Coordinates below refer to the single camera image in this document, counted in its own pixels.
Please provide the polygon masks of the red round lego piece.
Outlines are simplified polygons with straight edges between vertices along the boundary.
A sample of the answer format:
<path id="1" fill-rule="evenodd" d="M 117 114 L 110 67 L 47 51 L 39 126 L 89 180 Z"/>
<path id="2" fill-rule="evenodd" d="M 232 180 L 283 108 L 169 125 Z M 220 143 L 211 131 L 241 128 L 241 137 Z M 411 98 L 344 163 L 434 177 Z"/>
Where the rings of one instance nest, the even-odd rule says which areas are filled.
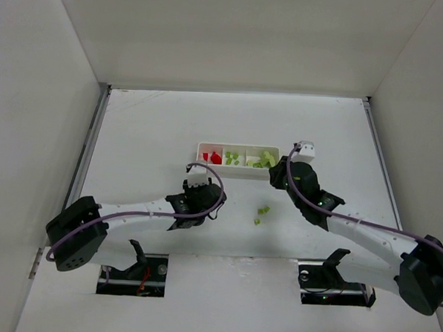
<path id="1" fill-rule="evenodd" d="M 213 152 L 210 156 L 210 161 L 213 164 L 222 164 L 223 158 L 217 152 Z"/>

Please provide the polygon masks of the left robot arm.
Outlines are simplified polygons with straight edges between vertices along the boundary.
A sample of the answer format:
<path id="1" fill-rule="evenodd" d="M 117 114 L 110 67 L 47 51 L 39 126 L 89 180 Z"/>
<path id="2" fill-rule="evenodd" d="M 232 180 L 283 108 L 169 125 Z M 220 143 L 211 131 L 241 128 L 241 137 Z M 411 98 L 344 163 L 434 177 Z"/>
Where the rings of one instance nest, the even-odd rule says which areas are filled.
<path id="1" fill-rule="evenodd" d="M 142 261 L 134 239 L 141 232 L 168 232 L 198 227 L 226 202 L 223 185 L 190 187 L 157 201 L 141 204 L 98 204 L 79 198 L 46 225 L 50 249 L 46 260 L 67 272 L 87 263 L 128 270 Z"/>

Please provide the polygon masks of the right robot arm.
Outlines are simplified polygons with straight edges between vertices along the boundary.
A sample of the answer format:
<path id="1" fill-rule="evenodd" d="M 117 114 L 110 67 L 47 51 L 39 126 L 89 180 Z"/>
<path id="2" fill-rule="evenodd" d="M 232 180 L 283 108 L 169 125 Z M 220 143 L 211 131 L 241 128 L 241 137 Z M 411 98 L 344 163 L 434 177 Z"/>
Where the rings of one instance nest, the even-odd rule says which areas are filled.
<path id="1" fill-rule="evenodd" d="M 345 200 L 322 189 L 313 168 L 283 156 L 269 169 L 270 185 L 288 193 L 305 219 L 333 235 L 369 251 L 356 256 L 338 248 L 316 267 L 310 279 L 299 268 L 299 281 L 308 288 L 337 288 L 360 283 L 388 290 L 422 315 L 431 316 L 443 303 L 443 245 L 431 235 L 423 238 L 368 222 Z"/>

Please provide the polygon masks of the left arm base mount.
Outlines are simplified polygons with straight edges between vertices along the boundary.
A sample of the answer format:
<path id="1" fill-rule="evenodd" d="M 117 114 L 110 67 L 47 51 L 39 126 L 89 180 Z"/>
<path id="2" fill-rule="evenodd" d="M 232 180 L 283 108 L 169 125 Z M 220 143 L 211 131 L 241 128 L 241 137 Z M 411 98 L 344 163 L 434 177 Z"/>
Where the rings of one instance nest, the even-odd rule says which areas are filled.
<path id="1" fill-rule="evenodd" d="M 138 241 L 129 241 L 134 248 L 132 263 L 124 270 L 101 267 L 95 294 L 109 296 L 164 297 L 169 257 L 145 254 Z"/>

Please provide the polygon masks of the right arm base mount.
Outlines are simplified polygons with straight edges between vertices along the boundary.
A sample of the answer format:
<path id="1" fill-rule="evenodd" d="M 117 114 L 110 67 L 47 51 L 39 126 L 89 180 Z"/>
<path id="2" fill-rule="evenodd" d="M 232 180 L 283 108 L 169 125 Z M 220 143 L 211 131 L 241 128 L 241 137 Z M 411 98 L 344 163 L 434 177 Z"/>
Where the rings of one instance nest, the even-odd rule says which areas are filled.
<path id="1" fill-rule="evenodd" d="M 357 306 L 371 308 L 376 301 L 373 287 L 347 282 L 338 272 L 348 249 L 338 249 L 326 259 L 300 260 L 298 284 L 303 305 Z"/>

